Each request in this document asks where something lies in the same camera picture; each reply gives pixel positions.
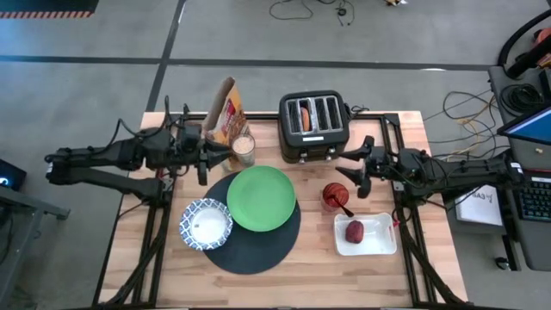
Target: green plate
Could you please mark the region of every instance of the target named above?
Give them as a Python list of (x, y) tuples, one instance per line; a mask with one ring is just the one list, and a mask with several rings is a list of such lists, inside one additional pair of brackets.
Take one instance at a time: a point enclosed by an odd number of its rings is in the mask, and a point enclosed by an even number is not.
[(227, 206), (233, 219), (253, 232), (283, 225), (294, 210), (291, 180), (279, 169), (253, 166), (241, 171), (230, 184)]

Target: spoon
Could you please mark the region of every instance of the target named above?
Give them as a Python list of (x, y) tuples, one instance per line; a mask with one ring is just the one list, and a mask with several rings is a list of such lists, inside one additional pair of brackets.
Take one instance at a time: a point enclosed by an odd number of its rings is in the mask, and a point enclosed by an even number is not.
[(329, 198), (331, 198), (334, 202), (336, 202), (337, 205), (346, 213), (346, 215), (348, 215), (348, 217), (354, 217), (354, 213), (350, 211), (348, 208), (346, 208), (345, 206), (343, 206), (340, 202), (338, 202), (337, 198), (334, 195), (330, 196)]

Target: beet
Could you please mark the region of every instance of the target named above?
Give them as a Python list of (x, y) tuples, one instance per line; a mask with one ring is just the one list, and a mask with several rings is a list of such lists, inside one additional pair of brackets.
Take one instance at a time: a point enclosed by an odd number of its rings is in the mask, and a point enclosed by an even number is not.
[(346, 241), (359, 244), (363, 240), (363, 224), (360, 221), (353, 220), (346, 227)]

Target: white bowl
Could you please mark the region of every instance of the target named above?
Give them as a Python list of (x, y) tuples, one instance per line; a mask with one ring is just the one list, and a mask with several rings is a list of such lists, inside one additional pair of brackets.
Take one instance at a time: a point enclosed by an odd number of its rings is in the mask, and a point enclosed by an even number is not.
[[(346, 227), (351, 221), (363, 224), (363, 240), (359, 244), (346, 241)], [(355, 215), (349, 218), (343, 214), (335, 216), (335, 244), (340, 255), (391, 255), (396, 252), (393, 218), (386, 213), (376, 215)]]
[(190, 248), (205, 251), (222, 246), (230, 235), (233, 219), (228, 207), (211, 198), (192, 201), (180, 219), (180, 236)]

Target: white tray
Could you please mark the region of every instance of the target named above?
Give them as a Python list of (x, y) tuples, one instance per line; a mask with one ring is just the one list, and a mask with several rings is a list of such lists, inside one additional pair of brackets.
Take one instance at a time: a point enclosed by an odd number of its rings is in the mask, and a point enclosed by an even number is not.
[[(346, 227), (353, 220), (363, 224), (363, 240), (359, 244), (345, 239)], [(353, 218), (337, 214), (334, 227), (335, 244), (340, 255), (391, 255), (396, 252), (393, 218), (389, 214), (356, 215)]]

